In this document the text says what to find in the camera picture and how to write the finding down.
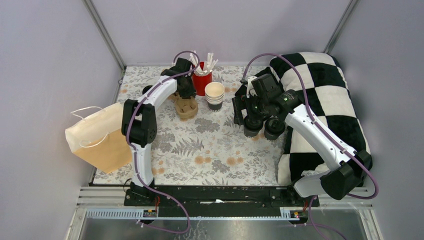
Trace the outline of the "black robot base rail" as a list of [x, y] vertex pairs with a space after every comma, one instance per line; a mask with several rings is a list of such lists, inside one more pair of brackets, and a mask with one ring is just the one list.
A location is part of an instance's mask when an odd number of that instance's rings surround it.
[[125, 192], [126, 207], [152, 207], [159, 217], [289, 218], [282, 210], [308, 209], [311, 197], [301, 197], [292, 187], [132, 184]]

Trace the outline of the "black paper coffee cup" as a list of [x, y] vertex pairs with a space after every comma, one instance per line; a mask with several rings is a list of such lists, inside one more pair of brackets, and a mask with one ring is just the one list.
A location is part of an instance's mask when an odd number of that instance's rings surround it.
[[262, 120], [252, 120], [246, 117], [243, 124], [244, 135], [248, 138], [254, 138], [258, 135], [263, 126], [264, 122]]
[[264, 123], [264, 137], [268, 141], [275, 141], [285, 129], [286, 125], [281, 119], [270, 117]]

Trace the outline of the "black plastic cup lid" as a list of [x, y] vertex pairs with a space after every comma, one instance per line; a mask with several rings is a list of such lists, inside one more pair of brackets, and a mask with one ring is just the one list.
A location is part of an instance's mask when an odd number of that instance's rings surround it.
[[278, 117], [270, 117], [265, 121], [264, 129], [269, 134], [282, 134], [286, 129], [286, 125], [284, 121]]

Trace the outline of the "cardboard cup carrier tray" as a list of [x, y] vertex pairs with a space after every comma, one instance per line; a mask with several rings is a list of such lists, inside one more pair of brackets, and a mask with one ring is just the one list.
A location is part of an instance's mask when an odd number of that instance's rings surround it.
[[174, 106], [181, 120], [194, 118], [199, 110], [198, 102], [194, 97], [190, 99], [178, 98], [175, 100]]

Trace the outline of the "brown paper takeout bag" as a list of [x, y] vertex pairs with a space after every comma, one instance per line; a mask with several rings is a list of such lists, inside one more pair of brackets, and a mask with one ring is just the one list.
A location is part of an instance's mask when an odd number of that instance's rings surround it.
[[65, 129], [71, 152], [104, 173], [111, 173], [132, 161], [126, 137], [122, 134], [124, 106], [116, 102], [105, 108], [88, 106], [70, 114], [80, 118]]

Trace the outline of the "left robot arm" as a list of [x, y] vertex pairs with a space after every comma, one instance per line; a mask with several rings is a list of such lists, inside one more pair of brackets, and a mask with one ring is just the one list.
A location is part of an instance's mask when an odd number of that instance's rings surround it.
[[193, 71], [192, 62], [179, 57], [141, 97], [128, 99], [123, 104], [121, 132], [130, 147], [134, 170], [130, 192], [144, 206], [155, 200], [151, 148], [158, 133], [156, 108], [174, 93], [193, 97], [196, 94], [191, 78]]

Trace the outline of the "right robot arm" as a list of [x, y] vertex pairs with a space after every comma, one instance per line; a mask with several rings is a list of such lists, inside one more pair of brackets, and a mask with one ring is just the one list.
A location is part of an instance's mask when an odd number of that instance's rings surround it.
[[309, 196], [327, 194], [335, 200], [349, 196], [368, 175], [372, 162], [365, 150], [356, 151], [318, 119], [305, 99], [295, 90], [282, 91], [273, 76], [252, 76], [246, 93], [233, 97], [233, 122], [243, 126], [244, 135], [253, 138], [260, 130], [269, 141], [276, 140], [285, 127], [297, 131], [319, 154], [328, 170], [293, 181], [287, 201], [301, 205]]

